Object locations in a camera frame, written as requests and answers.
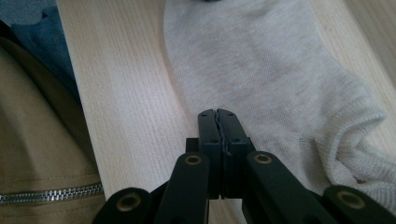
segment wood grain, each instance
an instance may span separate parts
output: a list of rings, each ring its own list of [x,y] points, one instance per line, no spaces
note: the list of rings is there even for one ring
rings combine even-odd
[[[370,143],[396,155],[396,4],[309,3],[329,51],[361,77],[389,115]],[[58,7],[106,196],[131,186],[157,188],[169,178],[185,138],[197,134],[167,66],[164,0],[58,0]],[[213,202],[210,223],[244,223],[239,203]]]

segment metal zipper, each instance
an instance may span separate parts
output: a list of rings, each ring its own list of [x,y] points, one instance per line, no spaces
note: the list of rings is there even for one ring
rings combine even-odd
[[[51,203],[103,194],[101,183],[70,189],[52,189],[15,194],[0,194],[0,205]]]

